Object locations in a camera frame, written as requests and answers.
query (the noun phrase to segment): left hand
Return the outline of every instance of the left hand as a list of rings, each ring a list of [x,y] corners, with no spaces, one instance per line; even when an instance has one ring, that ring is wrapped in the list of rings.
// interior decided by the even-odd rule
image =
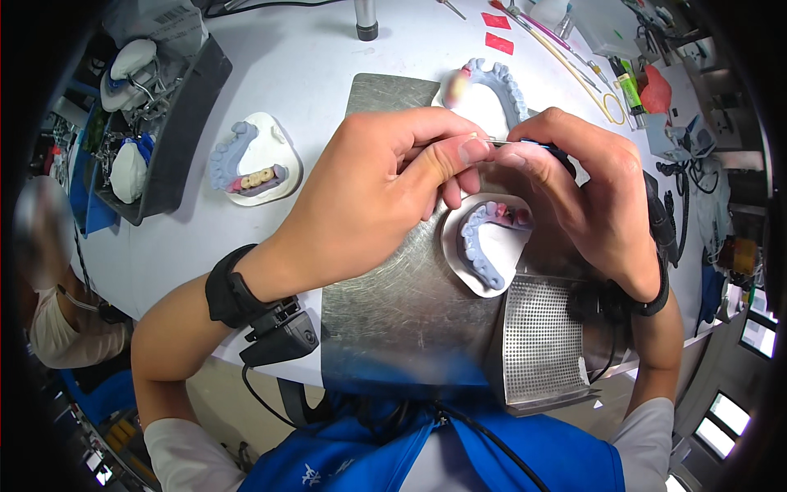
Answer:
[[[461,204],[460,188],[478,193],[474,164],[490,156],[487,138],[443,108],[348,116],[290,215],[236,270],[251,273],[244,279],[261,301],[372,270],[428,220],[441,185],[451,209]]]

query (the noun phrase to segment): white sleeve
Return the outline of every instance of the white sleeve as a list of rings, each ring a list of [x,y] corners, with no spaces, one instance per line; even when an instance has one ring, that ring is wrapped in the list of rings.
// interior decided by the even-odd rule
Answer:
[[[145,445],[164,492],[235,492],[246,478],[227,451],[189,420],[152,422]]]
[[[626,492],[667,490],[674,412],[669,398],[647,400],[609,440],[620,453]]]

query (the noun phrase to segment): black wristband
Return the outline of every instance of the black wristband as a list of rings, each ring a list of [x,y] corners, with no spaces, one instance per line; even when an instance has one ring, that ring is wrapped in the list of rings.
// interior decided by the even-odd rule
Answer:
[[[667,299],[670,297],[670,276],[667,274],[667,262],[657,255],[659,259],[659,274],[660,285],[659,294],[650,302],[636,302],[632,300],[631,313],[639,316],[653,316],[661,311],[667,304]]]
[[[213,267],[208,275],[208,279],[205,281],[205,298],[208,299],[211,320],[221,321],[230,328],[245,327],[249,325],[249,315],[253,315],[263,307],[263,303],[254,296],[250,296],[250,293],[251,299],[242,299],[238,296],[235,293],[236,287],[234,285],[237,284],[237,280],[233,282],[230,276],[238,261],[255,246],[256,244],[247,244],[229,253]],[[242,277],[240,283],[246,287]]]

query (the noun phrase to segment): yellow tube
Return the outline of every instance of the yellow tube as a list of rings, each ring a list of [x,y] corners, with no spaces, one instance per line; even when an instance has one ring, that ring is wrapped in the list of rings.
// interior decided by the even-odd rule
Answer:
[[[531,29],[526,29],[526,31],[528,31],[530,34],[532,34],[532,36],[536,39],[536,41],[541,43],[544,46],[544,48],[549,50],[549,53],[551,53],[555,58],[557,58],[557,60],[560,63],[562,63],[564,67],[566,67],[566,70],[571,72],[571,75],[573,75],[574,78],[577,80],[577,82],[579,82],[582,85],[582,87],[585,89],[585,91],[588,93],[588,95],[591,98],[593,98],[593,100],[596,102],[596,105],[598,106],[598,108],[601,110],[601,112],[604,114],[604,116],[607,117],[607,119],[609,120],[610,123],[620,124],[617,121],[615,121],[614,118],[612,118],[612,115],[609,113],[609,111],[607,111],[607,108],[604,106],[604,104],[601,101],[599,101],[599,99],[596,97],[596,95],[593,93],[593,91],[590,90],[590,86],[588,86],[585,83],[585,81],[582,80],[582,76],[579,75],[579,72],[574,67],[572,67],[571,65],[568,64],[568,62],[563,58],[563,56],[557,50],[557,48],[555,48],[549,41],[544,39],[544,36],[542,36],[539,33],[537,33],[535,29],[532,29],[532,28]]]

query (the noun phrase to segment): hand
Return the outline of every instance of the hand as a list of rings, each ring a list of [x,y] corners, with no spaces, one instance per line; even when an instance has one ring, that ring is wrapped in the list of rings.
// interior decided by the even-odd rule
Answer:
[[[655,299],[660,272],[637,146],[557,108],[518,124],[508,140],[522,137],[565,150],[590,181],[578,187],[557,159],[531,143],[502,146],[497,163],[519,169],[546,193],[560,226],[591,265],[634,300]]]
[[[487,138],[443,108],[350,115],[282,226],[236,270],[261,301],[368,272],[428,220],[438,187],[451,209],[461,204],[460,188],[478,193],[473,164],[490,155]]]

